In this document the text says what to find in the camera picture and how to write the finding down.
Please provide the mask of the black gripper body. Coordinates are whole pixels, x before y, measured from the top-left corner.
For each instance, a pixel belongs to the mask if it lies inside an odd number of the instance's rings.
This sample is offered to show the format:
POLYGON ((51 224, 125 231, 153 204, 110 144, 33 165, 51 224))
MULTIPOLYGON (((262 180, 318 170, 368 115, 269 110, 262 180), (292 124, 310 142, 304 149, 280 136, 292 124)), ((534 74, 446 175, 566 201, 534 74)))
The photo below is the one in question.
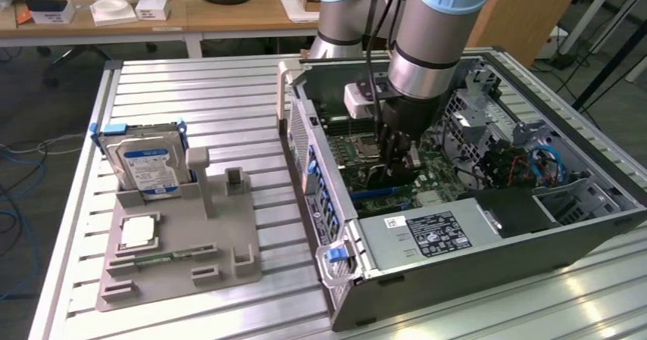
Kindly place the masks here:
POLYGON ((417 99, 406 96, 392 98, 381 106, 385 134, 402 133, 418 139, 434 121, 440 98, 417 99))

